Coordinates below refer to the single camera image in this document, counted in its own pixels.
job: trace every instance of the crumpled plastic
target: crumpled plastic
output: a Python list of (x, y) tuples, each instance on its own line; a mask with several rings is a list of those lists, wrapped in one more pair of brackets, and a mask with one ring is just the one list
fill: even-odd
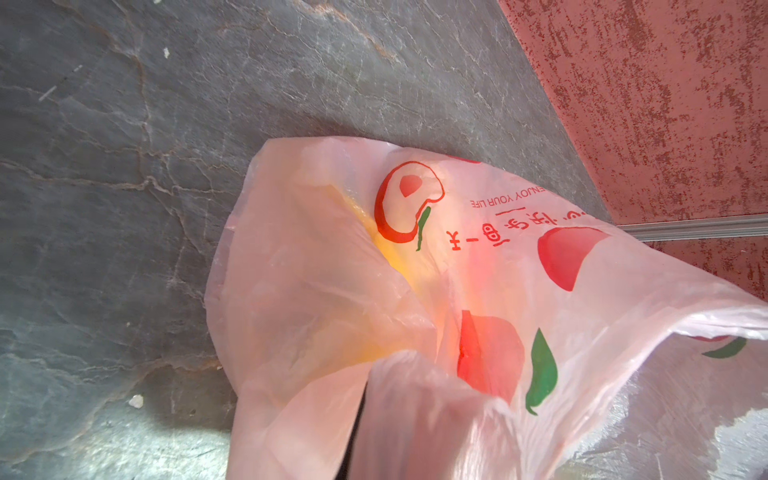
[(264, 145), (205, 303), (235, 479), (335, 478), (363, 391), (348, 478), (569, 475), (671, 333), (722, 365), (768, 337), (764, 302), (552, 192), (347, 137)]

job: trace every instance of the printed fruit design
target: printed fruit design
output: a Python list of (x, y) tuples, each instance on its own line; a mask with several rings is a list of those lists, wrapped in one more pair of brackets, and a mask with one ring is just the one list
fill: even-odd
[(525, 363), (525, 348), (515, 326), (495, 316), (473, 316), (464, 310), (458, 351), (456, 373), (460, 379), (479, 392), (512, 401)]
[(435, 171), (418, 161), (392, 169), (376, 194), (373, 217), (382, 237), (408, 243), (419, 235), (416, 250), (422, 248), (422, 231), (434, 204), (445, 196)]
[[(693, 338), (696, 340), (700, 340), (701, 342), (719, 342), (721, 340), (725, 340), (726, 338), (728, 338), (728, 335), (716, 336), (711, 339), (708, 339), (705, 336), (695, 336)], [(745, 345), (746, 345), (746, 339), (738, 336), (736, 337), (736, 339), (728, 342), (724, 346), (721, 346), (719, 349), (710, 350), (709, 352), (704, 352), (702, 353), (702, 355), (708, 356), (711, 359), (727, 359), (736, 355), (738, 352), (740, 352)]]
[(544, 271), (560, 288), (572, 292), (584, 258), (610, 235), (590, 227), (559, 227), (538, 239), (538, 258)]
[[(533, 373), (525, 395), (525, 408), (539, 406), (558, 383), (558, 366), (544, 334), (536, 332), (531, 347)], [(458, 342), (456, 374), (473, 389), (512, 401), (518, 387), (525, 347), (510, 322), (495, 316), (475, 316), (462, 311), (462, 332)]]

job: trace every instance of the fruit outline print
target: fruit outline print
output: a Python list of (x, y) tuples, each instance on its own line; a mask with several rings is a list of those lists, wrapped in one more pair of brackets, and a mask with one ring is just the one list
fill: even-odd
[(432, 208), (445, 197), (445, 188), (435, 171), (418, 161), (407, 161), (391, 169), (379, 187), (373, 218), (382, 237), (408, 243), (418, 235), (416, 251), (422, 248), (422, 232)]

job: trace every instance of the green leaf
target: green leaf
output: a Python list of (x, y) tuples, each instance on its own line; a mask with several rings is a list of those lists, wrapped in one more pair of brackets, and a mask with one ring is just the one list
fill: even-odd
[(429, 212), (432, 211), (432, 207), (427, 207), (424, 209), (424, 213), (422, 214), (422, 217), (419, 218), (419, 245), (416, 248), (416, 251), (422, 249), (422, 230), (424, 230), (424, 223), (427, 223), (427, 219), (429, 218)]
[(531, 407), (541, 405), (558, 383), (558, 366), (554, 362), (552, 351), (549, 349), (541, 329), (538, 329), (533, 340), (531, 363), (533, 364), (533, 376), (531, 387), (525, 394), (525, 408), (531, 414), (538, 415)]
[(746, 345), (746, 339), (739, 336), (728, 345), (720, 347), (717, 350), (704, 352), (702, 353), (702, 355), (708, 356), (711, 359), (726, 359), (728, 357), (736, 355), (738, 352), (741, 351), (742, 348), (744, 348), (745, 345)]

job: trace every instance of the leaf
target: leaf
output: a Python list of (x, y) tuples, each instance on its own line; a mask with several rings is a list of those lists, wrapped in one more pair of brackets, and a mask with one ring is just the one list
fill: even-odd
[(711, 359), (726, 359), (731, 356), (736, 355), (738, 352), (741, 351), (742, 348), (746, 345), (746, 339), (739, 336), (737, 337), (733, 342), (729, 343), (728, 345), (725, 345), (723, 347), (720, 347), (717, 350), (711, 350), (709, 352), (704, 352), (702, 355), (708, 356)]
[(416, 247), (416, 251), (422, 249), (422, 230), (424, 230), (424, 224), (427, 223), (427, 219), (429, 218), (429, 212), (432, 211), (432, 207), (427, 207), (424, 209), (424, 213), (422, 214), (422, 217), (419, 218), (419, 245)]
[(558, 383), (558, 366), (554, 362), (552, 351), (549, 349), (541, 329), (537, 330), (533, 340), (531, 363), (533, 364), (533, 376), (531, 377), (531, 387), (525, 394), (525, 409), (533, 415), (538, 415), (531, 407), (541, 405)]

